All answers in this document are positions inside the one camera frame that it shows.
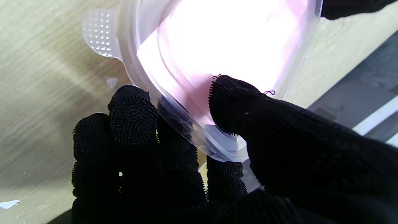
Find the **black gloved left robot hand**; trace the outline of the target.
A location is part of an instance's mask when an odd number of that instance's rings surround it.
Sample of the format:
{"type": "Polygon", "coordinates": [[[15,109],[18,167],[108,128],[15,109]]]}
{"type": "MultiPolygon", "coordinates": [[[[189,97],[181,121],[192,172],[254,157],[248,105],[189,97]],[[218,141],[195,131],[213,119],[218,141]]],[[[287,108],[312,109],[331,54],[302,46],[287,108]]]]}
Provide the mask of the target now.
{"type": "Polygon", "coordinates": [[[357,14],[370,14],[395,2],[396,0],[324,0],[320,16],[336,20],[357,14]]]}

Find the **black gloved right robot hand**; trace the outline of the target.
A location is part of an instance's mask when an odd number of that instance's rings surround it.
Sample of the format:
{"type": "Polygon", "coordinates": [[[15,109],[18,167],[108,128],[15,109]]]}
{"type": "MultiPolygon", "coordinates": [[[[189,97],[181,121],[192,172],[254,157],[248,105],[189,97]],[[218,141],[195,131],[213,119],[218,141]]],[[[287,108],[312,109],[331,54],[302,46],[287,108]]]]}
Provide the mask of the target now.
{"type": "Polygon", "coordinates": [[[396,224],[397,149],[227,75],[213,77],[216,126],[247,143],[262,189],[240,162],[207,157],[161,118],[149,92],[125,85],[109,114],[74,129],[73,224],[396,224]]]}

